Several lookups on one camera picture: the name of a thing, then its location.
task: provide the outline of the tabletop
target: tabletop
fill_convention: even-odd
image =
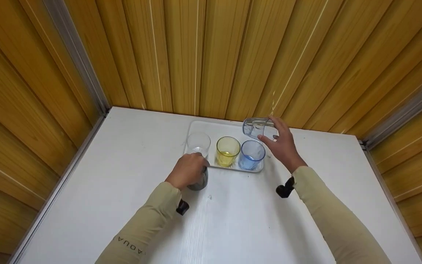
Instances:
[[[94,263],[181,157],[194,120],[232,122],[113,107],[19,263]],[[300,155],[392,263],[421,263],[356,137],[291,131]],[[208,186],[183,192],[189,211],[154,239],[142,263],[334,263],[297,193],[275,193],[289,173],[271,156],[260,173],[210,168]]]

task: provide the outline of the long sleeve shirt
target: long sleeve shirt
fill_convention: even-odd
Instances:
[[[328,189],[313,169],[299,167],[293,177],[295,190],[337,263],[390,263],[369,230]],[[104,249],[96,264],[138,264],[151,239],[177,214],[175,210],[180,199],[180,190],[167,182],[160,183]]]

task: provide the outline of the blue glass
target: blue glass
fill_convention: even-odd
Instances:
[[[255,140],[243,142],[239,154],[239,167],[248,171],[256,169],[265,157],[266,151],[262,144]]]

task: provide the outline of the glass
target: glass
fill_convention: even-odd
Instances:
[[[206,158],[210,149],[211,139],[202,132],[189,134],[186,138],[186,152],[188,154],[199,152]],[[188,185],[188,189],[192,191],[203,190],[208,185],[208,168],[203,167],[201,170],[201,178],[197,183]]]
[[[200,152],[206,158],[210,150],[211,139],[205,133],[197,132],[188,135],[186,139],[186,153]]]
[[[233,137],[221,137],[216,144],[216,163],[230,167],[240,152],[240,143]]]
[[[190,184],[186,187],[192,191],[201,191],[208,185],[208,168],[203,167],[201,170],[201,178],[195,184]]]
[[[265,157],[266,151],[263,145],[255,140],[243,142],[239,155],[239,167],[248,171],[256,169]]]
[[[245,119],[242,125],[245,135],[258,140],[258,135],[264,135],[271,140],[278,136],[278,130],[274,127],[273,121],[269,118],[251,117]]]

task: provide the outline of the right hand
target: right hand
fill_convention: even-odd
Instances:
[[[300,157],[294,144],[294,137],[289,130],[288,125],[279,117],[269,118],[273,121],[274,127],[278,129],[279,137],[276,141],[270,140],[268,137],[258,135],[258,139],[265,143],[271,150],[273,155],[288,169],[292,174],[298,167],[307,166],[306,162]]]

